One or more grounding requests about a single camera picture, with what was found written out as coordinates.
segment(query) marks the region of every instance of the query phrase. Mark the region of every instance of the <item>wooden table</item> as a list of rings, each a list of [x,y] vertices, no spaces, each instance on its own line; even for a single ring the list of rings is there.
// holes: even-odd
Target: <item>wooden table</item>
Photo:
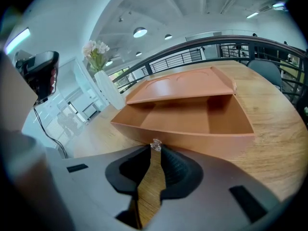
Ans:
[[[213,65],[235,80],[237,98],[256,132],[253,145],[230,161],[265,184],[280,200],[285,199],[297,191],[306,173],[308,132],[295,108],[277,88],[236,61],[192,64],[147,78]],[[141,144],[126,138],[110,124],[117,113],[115,108],[108,106],[86,127],[74,141],[75,157],[104,154]],[[143,225],[158,211],[159,193],[165,187],[160,154],[152,151],[151,166],[138,188]]]

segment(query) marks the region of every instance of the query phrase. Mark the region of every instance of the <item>black cable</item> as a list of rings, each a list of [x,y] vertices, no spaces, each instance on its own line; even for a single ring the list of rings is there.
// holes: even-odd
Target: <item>black cable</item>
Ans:
[[[42,127],[42,129],[43,129],[44,133],[46,134],[46,136],[47,136],[48,138],[50,138],[52,141],[54,141],[56,144],[58,144],[58,145],[60,146],[60,148],[61,148],[62,151],[63,151],[64,157],[65,157],[66,159],[68,159],[67,152],[66,152],[66,150],[64,149],[64,146],[62,145],[62,143],[59,142],[58,140],[52,138],[51,136],[49,136],[49,134],[46,132],[45,128],[43,127],[42,121],[41,121],[41,119],[40,119],[40,117],[39,117],[39,114],[38,114],[37,110],[36,110],[35,108],[33,108],[33,109],[34,109],[34,113],[35,113],[35,115],[36,115],[36,117],[37,117],[37,119],[38,119],[38,122],[39,122],[40,126]]]

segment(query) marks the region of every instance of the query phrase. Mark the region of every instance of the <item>fluorescent light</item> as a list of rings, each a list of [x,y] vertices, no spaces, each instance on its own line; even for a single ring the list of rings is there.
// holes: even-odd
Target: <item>fluorescent light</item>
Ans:
[[[284,6],[284,2],[278,2],[273,5],[273,8],[278,8],[278,7],[283,7],[283,6]]]
[[[113,63],[113,61],[108,61],[107,63],[106,63],[106,66],[109,66],[109,65],[111,65]]]
[[[259,14],[259,13],[255,12],[255,13],[251,14],[250,16],[247,16],[247,19],[249,19],[249,18],[251,18],[251,17],[253,17],[253,16],[257,15],[257,14]]]
[[[134,38],[140,38],[143,35],[145,35],[148,32],[147,29],[145,29],[144,27],[138,27],[134,30],[133,34],[134,34]]]
[[[172,38],[172,35],[171,34],[167,34],[166,36],[165,36],[165,40],[168,40],[168,39],[171,39]]]
[[[5,53],[9,54],[21,41],[30,36],[29,28],[18,34],[5,48]]]

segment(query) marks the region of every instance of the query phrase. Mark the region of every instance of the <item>white vase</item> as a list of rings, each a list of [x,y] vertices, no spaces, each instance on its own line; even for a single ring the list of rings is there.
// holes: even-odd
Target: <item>white vase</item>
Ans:
[[[94,75],[98,88],[102,91],[105,98],[117,109],[120,110],[125,106],[125,100],[118,91],[115,84],[103,71],[99,71]]]

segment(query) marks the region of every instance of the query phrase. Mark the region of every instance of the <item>orange plastic organizer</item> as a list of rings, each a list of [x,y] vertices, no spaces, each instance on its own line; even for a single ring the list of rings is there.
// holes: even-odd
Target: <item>orange plastic organizer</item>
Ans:
[[[125,136],[228,158],[254,139],[235,97],[236,85],[215,67],[142,82],[111,123]]]

